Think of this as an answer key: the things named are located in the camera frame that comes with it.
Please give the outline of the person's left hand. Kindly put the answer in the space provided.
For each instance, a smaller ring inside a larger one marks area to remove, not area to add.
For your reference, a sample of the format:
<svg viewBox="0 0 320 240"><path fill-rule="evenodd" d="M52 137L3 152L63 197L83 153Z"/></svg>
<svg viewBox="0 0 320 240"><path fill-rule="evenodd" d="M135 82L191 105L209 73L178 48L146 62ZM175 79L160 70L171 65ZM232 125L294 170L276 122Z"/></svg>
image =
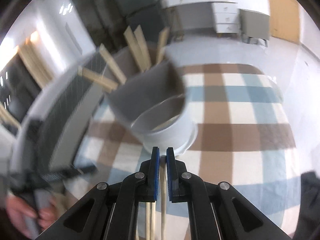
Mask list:
<svg viewBox="0 0 320 240"><path fill-rule="evenodd" d="M9 194L6 200L6 211L13 226L28 238L31 237L31 233L27 228L24 217L37 219L41 231L46 230L58 218L56 198L53 196L50 198L48 207L44 207L36 212L25 200Z"/></svg>

